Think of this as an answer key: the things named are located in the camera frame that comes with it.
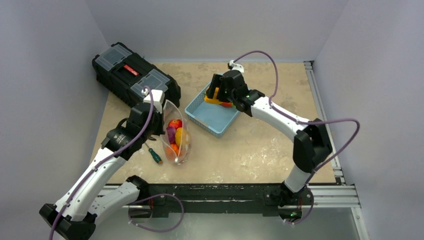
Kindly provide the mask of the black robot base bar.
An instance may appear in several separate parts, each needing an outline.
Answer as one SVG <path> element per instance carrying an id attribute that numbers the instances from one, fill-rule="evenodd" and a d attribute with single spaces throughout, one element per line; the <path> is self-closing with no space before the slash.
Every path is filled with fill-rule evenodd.
<path id="1" fill-rule="evenodd" d="M 169 214 L 259 214 L 299 220 L 305 207 L 312 204 L 311 190 L 305 188 L 297 200 L 279 205 L 281 183 L 147 183 L 137 175 L 126 182 L 139 190 L 130 201 L 130 216 L 167 218 Z"/>

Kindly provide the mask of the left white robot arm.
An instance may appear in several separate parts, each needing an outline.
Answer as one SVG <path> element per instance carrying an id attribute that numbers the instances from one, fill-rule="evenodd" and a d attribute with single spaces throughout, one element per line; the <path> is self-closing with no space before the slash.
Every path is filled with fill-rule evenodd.
<path id="1" fill-rule="evenodd" d="M 148 138 L 164 134 L 163 125 L 163 104 L 138 103 L 132 107 L 129 116 L 106 134 L 95 158 L 70 190 L 55 203 L 45 203 L 40 208 L 39 214 L 50 226 L 50 233 L 58 233 L 66 240 L 88 240 L 114 209 L 132 201 L 138 205 L 146 203 L 149 191 L 140 177 L 130 177 L 103 200 L 97 197 Z"/>

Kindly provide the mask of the clear zip top bag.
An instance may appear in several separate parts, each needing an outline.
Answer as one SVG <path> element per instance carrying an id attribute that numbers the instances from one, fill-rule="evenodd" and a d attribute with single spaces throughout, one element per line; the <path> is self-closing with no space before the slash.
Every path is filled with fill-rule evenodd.
<path id="1" fill-rule="evenodd" d="M 189 157 L 192 141 L 188 123 L 180 110 L 166 100 L 162 109 L 164 135 L 160 136 L 166 159 L 175 164 L 183 164 Z"/>

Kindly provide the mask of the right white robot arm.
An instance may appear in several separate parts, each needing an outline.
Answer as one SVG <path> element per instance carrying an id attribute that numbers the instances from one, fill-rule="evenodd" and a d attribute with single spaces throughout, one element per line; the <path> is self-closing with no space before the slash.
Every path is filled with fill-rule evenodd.
<path id="1" fill-rule="evenodd" d="M 300 198 L 317 167 L 333 151 L 328 131 L 319 123 L 320 119 L 310 121 L 299 117 L 273 103 L 261 91 L 248 88 L 239 70 L 214 74 L 206 90 L 205 102 L 231 103 L 239 112 L 264 121 L 292 141 L 294 166 L 280 185 L 281 207 Z"/>

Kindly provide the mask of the red toy apple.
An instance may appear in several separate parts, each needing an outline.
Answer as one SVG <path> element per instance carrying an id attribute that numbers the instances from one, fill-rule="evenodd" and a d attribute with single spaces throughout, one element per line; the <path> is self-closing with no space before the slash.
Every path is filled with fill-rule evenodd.
<path id="1" fill-rule="evenodd" d="M 183 121 L 181 120 L 181 119 L 172 119 L 169 123 L 168 123 L 168 125 L 167 125 L 167 127 L 169 128 L 169 127 L 172 127 L 172 128 L 174 128 L 174 129 L 179 129 L 179 128 L 182 128 L 183 127 Z"/>

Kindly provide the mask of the yellow toy bell pepper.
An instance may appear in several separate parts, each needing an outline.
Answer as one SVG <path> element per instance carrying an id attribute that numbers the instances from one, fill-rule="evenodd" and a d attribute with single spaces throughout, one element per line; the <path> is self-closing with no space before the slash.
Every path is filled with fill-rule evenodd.
<path id="1" fill-rule="evenodd" d="M 208 87 L 204 93 L 204 101 L 208 104 L 220 105 L 222 102 L 218 99 L 219 88 L 216 87 L 213 92 L 213 96 L 210 97 L 210 93 L 212 92 L 212 88 Z"/>

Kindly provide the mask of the orange toy pumpkin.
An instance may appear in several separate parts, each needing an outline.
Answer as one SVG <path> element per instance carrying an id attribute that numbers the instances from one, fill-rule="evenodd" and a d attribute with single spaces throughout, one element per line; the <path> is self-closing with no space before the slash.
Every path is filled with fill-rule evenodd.
<path id="1" fill-rule="evenodd" d="M 179 156 L 180 148 L 176 143 L 171 143 L 165 148 L 165 156 L 168 161 L 174 162 Z"/>

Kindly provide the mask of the red toy chili pepper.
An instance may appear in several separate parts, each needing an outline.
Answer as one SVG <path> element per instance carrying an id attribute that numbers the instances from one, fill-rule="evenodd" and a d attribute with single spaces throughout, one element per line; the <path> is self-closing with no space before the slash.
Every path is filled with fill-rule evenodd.
<path id="1" fill-rule="evenodd" d="M 233 104 L 231 102 L 222 102 L 220 105 L 225 107 L 225 108 L 232 108 L 233 107 Z"/>

